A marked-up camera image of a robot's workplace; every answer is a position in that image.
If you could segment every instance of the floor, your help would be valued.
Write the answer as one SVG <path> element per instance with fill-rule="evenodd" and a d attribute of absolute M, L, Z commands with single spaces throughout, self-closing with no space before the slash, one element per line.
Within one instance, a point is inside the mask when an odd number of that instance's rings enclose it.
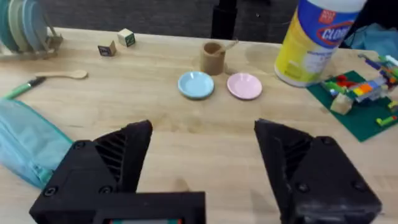
<path fill-rule="evenodd" d="M 41 0 L 54 26 L 210 37 L 218 0 Z M 281 43 L 297 0 L 238 0 L 239 40 Z"/>

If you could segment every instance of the wooden block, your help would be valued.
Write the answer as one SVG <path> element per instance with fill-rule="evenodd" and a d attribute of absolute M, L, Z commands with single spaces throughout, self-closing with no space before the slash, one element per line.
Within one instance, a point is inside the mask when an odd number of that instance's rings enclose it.
<path fill-rule="evenodd" d="M 98 46 L 99 54 L 106 57 L 112 57 L 116 54 L 116 46 L 114 41 L 110 44 L 101 44 Z"/>
<path fill-rule="evenodd" d="M 351 110 L 353 102 L 348 96 L 339 93 L 335 100 L 333 100 L 330 109 L 336 113 L 346 115 Z"/>
<path fill-rule="evenodd" d="M 130 47 L 136 43 L 136 37 L 134 36 L 134 33 L 128 29 L 123 29 L 118 32 L 118 39 L 120 44 L 126 47 Z"/>

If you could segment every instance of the clorox bottle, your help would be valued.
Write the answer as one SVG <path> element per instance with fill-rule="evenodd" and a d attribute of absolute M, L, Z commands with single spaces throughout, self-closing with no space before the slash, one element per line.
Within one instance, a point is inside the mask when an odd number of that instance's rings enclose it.
<path fill-rule="evenodd" d="M 366 0 L 300 0 L 275 63 L 280 79 L 316 83 Z"/>

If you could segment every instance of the wooden spoon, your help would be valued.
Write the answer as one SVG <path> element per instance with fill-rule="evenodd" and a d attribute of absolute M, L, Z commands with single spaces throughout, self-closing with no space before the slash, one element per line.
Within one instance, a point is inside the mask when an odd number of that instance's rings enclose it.
<path fill-rule="evenodd" d="M 76 70 L 73 72 L 37 72 L 35 73 L 36 77 L 59 77 L 59 78 L 73 78 L 73 79 L 84 79 L 88 76 L 88 72 L 84 70 Z"/>
<path fill-rule="evenodd" d="M 223 52 L 226 52 L 227 50 L 233 48 L 238 43 L 239 43 L 239 40 L 235 40 L 234 42 L 228 44 L 227 46 L 225 46 L 225 47 L 223 47 L 221 49 L 218 49 L 216 52 L 214 52 L 214 54 L 216 55 L 216 54 L 221 54 Z"/>

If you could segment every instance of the blue cloth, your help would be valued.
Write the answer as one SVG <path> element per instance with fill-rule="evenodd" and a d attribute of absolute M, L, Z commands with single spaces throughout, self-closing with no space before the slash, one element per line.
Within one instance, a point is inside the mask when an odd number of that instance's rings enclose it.
<path fill-rule="evenodd" d="M 29 106 L 0 99 L 0 163 L 43 189 L 72 140 Z"/>
<path fill-rule="evenodd" d="M 359 28 L 345 40 L 352 49 L 374 50 L 379 55 L 391 55 L 398 58 L 398 31 L 389 30 L 379 24 L 371 24 Z"/>

